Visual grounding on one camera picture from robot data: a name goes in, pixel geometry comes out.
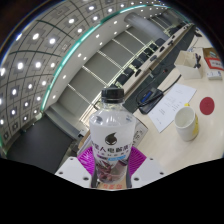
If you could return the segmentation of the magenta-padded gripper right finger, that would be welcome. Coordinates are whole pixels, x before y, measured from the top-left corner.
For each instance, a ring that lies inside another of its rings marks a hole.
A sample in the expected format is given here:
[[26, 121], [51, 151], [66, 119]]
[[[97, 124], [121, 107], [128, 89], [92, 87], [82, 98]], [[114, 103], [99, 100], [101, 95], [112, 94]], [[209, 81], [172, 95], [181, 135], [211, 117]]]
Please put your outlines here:
[[140, 188], [165, 176], [165, 171], [155, 159], [146, 157], [135, 147], [131, 149], [126, 174], [128, 188]]

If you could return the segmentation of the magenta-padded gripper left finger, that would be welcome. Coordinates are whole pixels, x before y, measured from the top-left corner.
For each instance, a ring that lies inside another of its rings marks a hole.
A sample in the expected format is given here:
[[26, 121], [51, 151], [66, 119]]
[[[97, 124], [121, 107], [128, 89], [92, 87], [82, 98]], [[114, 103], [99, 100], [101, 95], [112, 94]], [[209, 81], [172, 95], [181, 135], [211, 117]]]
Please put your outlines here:
[[97, 176], [92, 148], [85, 149], [77, 157], [70, 156], [55, 175], [84, 188], [96, 188]]

